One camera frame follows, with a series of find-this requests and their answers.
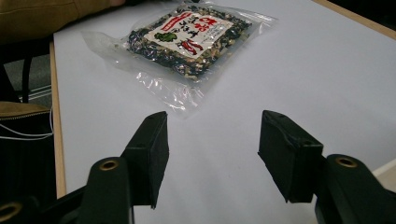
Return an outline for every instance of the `floor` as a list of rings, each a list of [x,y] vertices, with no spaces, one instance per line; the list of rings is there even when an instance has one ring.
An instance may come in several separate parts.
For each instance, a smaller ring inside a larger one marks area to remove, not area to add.
[[[5,68],[15,91],[21,90],[23,61],[6,63]],[[50,94],[50,56],[43,55],[32,60],[29,76],[29,103],[52,106]]]

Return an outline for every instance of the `wooden table edge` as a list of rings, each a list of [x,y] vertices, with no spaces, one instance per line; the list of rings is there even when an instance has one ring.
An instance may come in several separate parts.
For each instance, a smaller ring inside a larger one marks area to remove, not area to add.
[[[59,103],[58,78],[55,63],[55,46],[53,41],[49,43],[50,77],[52,88],[52,116],[55,146],[55,174],[56,194],[58,198],[66,194],[66,181],[64,171],[64,143],[62,137],[61,110]]]
[[[336,4],[329,2],[327,0],[312,0],[312,1],[324,6],[326,8],[329,8],[329,9],[331,9],[345,17],[348,17],[348,18],[352,19],[353,21],[356,21],[364,26],[367,26],[370,29],[377,31],[382,35],[386,35],[386,36],[396,40],[396,31],[389,29],[386,26],[376,23],[375,21],[370,21],[369,19],[364,18],[361,15],[351,12],[343,7],[339,7]]]

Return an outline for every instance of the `clear plastic packaging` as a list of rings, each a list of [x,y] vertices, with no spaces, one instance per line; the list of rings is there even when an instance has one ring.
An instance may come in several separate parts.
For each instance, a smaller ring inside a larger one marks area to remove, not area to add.
[[[96,32],[83,36],[93,52],[132,73],[186,117],[202,103],[230,57],[275,21],[243,9],[185,2],[141,20],[123,38]]]

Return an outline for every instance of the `table surface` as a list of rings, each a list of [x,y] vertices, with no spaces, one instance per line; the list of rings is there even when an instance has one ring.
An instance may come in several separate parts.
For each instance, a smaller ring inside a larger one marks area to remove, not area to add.
[[[136,207],[136,222],[308,223],[313,204],[286,204],[257,155],[262,111],[289,116],[324,144],[325,156],[356,157],[371,170],[392,161],[396,42],[308,0],[217,3],[278,23],[233,57],[196,113],[168,112],[170,159],[158,206]],[[85,185],[96,161],[119,156],[146,116],[166,109],[134,76],[91,52],[81,31],[125,36],[170,5],[122,7],[55,34],[67,192]]]

